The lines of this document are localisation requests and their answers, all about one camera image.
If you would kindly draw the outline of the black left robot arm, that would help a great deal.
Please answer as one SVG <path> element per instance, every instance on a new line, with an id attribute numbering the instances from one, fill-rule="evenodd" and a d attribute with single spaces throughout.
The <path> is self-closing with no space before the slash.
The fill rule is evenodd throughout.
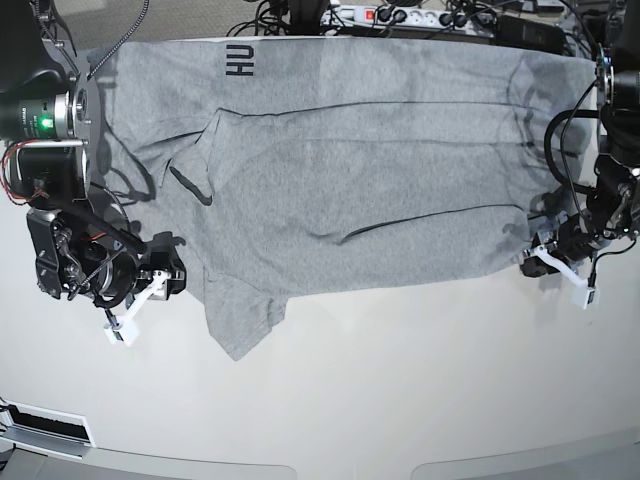
<path id="1" fill-rule="evenodd" d="M 639 4 L 613 1 L 608 9 L 605 37 L 595 53 L 596 109 L 575 105 L 557 114 L 544 136 L 544 153 L 554 178 L 572 197 L 583 196 L 573 216 L 550 232 L 535 235 L 520 265 L 529 278 L 563 273 L 570 275 L 585 259 L 593 263 L 607 256 L 613 240 L 639 240 Z M 566 161 L 557 163 L 554 137 L 564 141 L 575 119 L 597 123 L 596 183 L 573 180 Z"/>

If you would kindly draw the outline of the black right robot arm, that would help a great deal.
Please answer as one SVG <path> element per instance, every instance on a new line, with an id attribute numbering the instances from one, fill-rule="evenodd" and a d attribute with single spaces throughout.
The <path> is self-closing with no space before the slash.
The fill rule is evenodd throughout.
<path id="1" fill-rule="evenodd" d="M 95 210 L 92 181 L 100 135 L 100 99 L 90 63 L 78 58 L 52 1 L 1 4 L 1 188 L 28 206 L 37 285 L 55 299 L 121 303 L 182 292 L 187 274 L 170 247 L 141 240 L 128 219 Z"/>

